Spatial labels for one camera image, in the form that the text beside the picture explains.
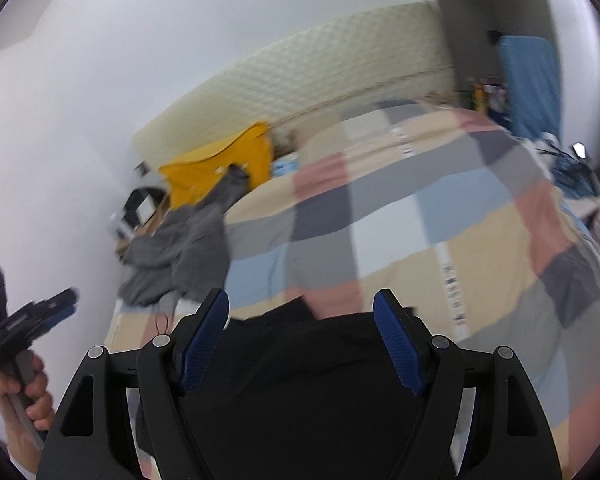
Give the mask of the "person's left hand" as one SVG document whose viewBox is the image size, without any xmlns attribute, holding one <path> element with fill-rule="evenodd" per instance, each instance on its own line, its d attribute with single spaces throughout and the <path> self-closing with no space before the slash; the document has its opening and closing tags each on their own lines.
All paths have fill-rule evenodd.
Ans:
<svg viewBox="0 0 600 480">
<path fill-rule="evenodd" d="M 4 422 L 7 449 L 24 469 L 38 469 L 42 451 L 28 430 L 46 432 L 55 418 L 53 397 L 48 391 L 48 376 L 42 359 L 28 350 L 24 352 L 32 370 L 32 379 L 23 386 L 17 379 L 0 372 L 0 414 Z"/>
</svg>

